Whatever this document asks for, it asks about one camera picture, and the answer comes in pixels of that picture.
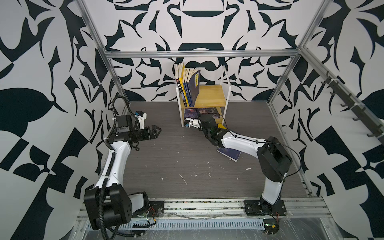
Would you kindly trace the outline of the purple portrait book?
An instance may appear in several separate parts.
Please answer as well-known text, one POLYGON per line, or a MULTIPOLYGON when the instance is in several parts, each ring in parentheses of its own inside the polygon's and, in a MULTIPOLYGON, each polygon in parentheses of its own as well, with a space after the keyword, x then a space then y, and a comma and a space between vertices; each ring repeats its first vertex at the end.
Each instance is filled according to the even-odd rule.
POLYGON ((217 108, 192 108, 184 110, 184 117, 191 119, 198 119, 199 116, 208 114, 215 119, 220 119, 219 111, 217 108))

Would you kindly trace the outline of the blue book yellow label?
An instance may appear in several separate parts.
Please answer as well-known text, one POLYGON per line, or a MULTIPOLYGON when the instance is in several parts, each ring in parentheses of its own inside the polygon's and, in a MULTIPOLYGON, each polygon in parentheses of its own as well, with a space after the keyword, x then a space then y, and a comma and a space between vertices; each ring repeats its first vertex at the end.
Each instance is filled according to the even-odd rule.
POLYGON ((232 160, 233 162, 237 162, 240 158, 241 151, 235 150, 235 149, 226 149, 226 148, 218 148, 217 152, 226 156, 228 159, 232 160))
POLYGON ((192 73, 191 73, 191 78, 190 78, 190 91, 192 95, 192 100, 193 100, 193 106, 195 106, 197 97, 200 92, 200 76, 201 76, 201 71, 197 68, 194 68, 192 73))
POLYGON ((187 107, 191 107, 190 99, 189 99, 189 91, 188 91, 188 84, 187 84, 187 78, 188 78, 188 68, 183 68, 183 87, 184 87, 184 95, 187 103, 187 107))

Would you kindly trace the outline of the large yellow book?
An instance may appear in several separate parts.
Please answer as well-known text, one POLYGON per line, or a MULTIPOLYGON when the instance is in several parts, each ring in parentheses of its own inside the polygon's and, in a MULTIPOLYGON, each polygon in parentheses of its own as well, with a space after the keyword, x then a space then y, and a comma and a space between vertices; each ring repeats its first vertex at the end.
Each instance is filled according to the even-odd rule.
POLYGON ((185 107, 189 107, 189 102, 187 98, 187 92, 184 87, 184 79, 185 79, 185 65, 183 63, 179 63, 179 82, 181 84, 181 88, 183 91, 183 96, 185 100, 185 107))

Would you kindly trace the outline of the small yellow cartoon book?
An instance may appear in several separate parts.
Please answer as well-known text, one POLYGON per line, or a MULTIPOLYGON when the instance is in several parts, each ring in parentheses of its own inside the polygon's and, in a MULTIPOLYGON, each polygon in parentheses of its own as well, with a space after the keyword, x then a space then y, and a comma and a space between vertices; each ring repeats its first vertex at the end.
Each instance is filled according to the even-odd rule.
POLYGON ((225 126, 223 126, 222 124, 218 124, 218 129, 227 130, 227 128, 225 126))

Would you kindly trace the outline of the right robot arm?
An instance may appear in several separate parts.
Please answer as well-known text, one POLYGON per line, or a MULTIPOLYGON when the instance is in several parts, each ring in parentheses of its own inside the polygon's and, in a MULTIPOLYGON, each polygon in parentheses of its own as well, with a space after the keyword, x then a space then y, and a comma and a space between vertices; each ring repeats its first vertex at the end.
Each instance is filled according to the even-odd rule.
POLYGON ((259 161, 265 176, 265 185, 260 199, 248 202, 247 215, 276 215, 283 210, 285 206, 281 200, 281 192, 286 178, 292 176, 289 170, 293 158, 287 151, 290 147, 280 143, 275 137, 256 139, 236 134, 220 127, 209 114, 201 115, 194 126, 204 133, 212 145, 240 151, 259 161))

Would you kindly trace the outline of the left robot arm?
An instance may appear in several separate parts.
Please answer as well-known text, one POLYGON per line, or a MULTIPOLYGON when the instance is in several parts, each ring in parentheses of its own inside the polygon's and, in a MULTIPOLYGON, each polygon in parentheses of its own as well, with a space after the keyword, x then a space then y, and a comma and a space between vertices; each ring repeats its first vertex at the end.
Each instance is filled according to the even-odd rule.
POLYGON ((108 136, 104 138, 109 149, 107 161, 95 186, 84 195, 91 227, 93 230, 100 230, 105 240, 113 240, 116 236, 138 238, 157 223, 148 221, 141 231, 125 233, 119 230, 132 217, 142 216, 150 211, 151 205, 146 192, 129 195, 122 180, 131 151, 139 151, 139 143, 142 141, 157 139, 162 130, 156 125, 146 127, 146 113, 133 112, 130 102, 121 96, 116 96, 112 102, 115 103, 118 99, 125 102, 128 114, 118 115, 116 108, 112 108, 114 123, 108 136))

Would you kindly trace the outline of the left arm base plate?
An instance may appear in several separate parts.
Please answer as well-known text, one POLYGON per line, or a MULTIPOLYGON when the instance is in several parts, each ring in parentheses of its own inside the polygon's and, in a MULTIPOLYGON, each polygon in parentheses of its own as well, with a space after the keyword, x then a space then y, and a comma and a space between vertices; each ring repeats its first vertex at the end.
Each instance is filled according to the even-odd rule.
POLYGON ((164 209, 164 201, 149 201, 143 210, 137 210, 133 213, 133 216, 138 218, 156 218, 164 213, 164 209))

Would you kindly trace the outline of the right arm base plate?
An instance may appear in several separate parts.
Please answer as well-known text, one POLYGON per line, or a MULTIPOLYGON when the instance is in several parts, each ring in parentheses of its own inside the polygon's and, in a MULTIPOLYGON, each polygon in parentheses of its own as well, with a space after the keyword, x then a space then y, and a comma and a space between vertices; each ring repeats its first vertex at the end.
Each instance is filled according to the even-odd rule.
POLYGON ((275 204, 270 204, 264 199, 244 200, 247 216, 285 216, 287 209, 283 200, 279 199, 275 204))

